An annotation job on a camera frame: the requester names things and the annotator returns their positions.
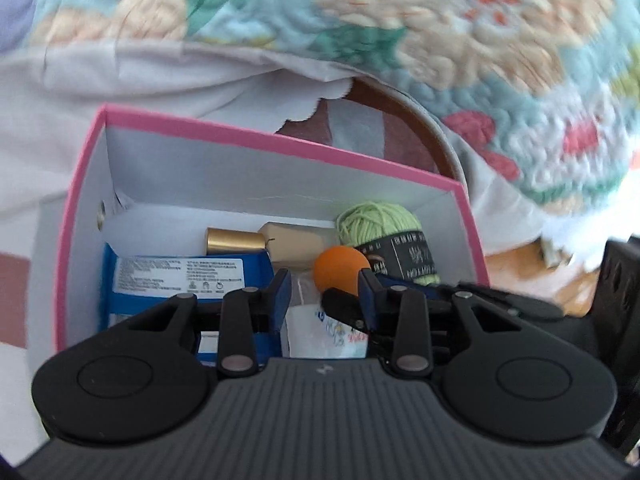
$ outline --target gold cylinder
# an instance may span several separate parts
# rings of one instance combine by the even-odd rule
[[[265,245],[260,233],[207,228],[207,254],[258,253]]]

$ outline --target beige flower pattern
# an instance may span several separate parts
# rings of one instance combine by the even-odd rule
[[[559,46],[597,32],[613,0],[315,0],[344,22],[407,32],[398,61],[436,89],[497,73],[544,94],[564,78]]]
[[[113,15],[62,8],[46,16],[30,44],[67,44],[105,38],[181,40],[187,33],[186,0],[120,0]]]

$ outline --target white label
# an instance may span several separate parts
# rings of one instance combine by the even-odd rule
[[[198,348],[198,352],[201,354],[217,354],[218,334],[219,332],[202,331],[200,333],[200,347]]]
[[[240,258],[118,258],[113,273],[113,291],[132,296],[193,292],[213,300],[239,288],[244,288]]]

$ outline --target orange ball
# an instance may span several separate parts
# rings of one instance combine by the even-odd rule
[[[359,250],[337,245],[316,258],[314,282],[320,292],[333,287],[357,296],[358,273],[369,267],[369,261]]]

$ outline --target green yarn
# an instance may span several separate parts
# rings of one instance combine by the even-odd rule
[[[406,231],[422,231],[420,221],[413,213],[396,204],[364,202],[342,213],[335,221],[340,243],[357,247],[377,238]],[[437,274],[420,276],[419,285],[439,283]]]

